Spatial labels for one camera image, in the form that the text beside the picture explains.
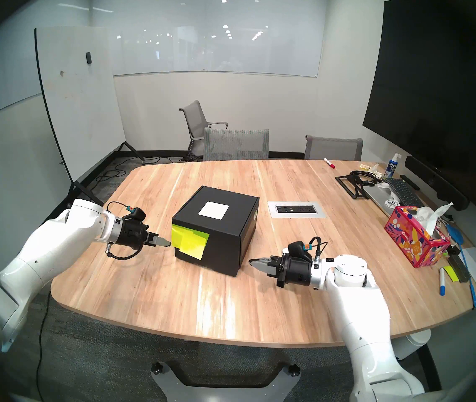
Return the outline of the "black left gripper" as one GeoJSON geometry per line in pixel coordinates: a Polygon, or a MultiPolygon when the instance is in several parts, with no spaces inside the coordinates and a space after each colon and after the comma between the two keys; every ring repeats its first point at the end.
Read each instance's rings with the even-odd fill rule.
{"type": "Polygon", "coordinates": [[[172,243],[158,234],[150,232],[149,226],[143,223],[145,212],[139,207],[127,207],[129,214],[117,217],[106,210],[110,230],[106,231],[106,255],[115,260],[128,260],[141,252],[143,246],[170,247],[172,243]],[[111,252],[113,244],[128,246],[134,253],[127,257],[118,257],[111,252]]]}

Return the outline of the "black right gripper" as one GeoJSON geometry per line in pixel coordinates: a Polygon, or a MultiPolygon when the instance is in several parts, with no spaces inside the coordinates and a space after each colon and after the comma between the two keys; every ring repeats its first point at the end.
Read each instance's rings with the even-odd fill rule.
{"type": "Polygon", "coordinates": [[[281,256],[250,259],[249,264],[276,278],[278,287],[291,283],[320,289],[327,270],[326,259],[321,258],[326,245],[321,238],[312,238],[308,243],[295,241],[281,256]]]}

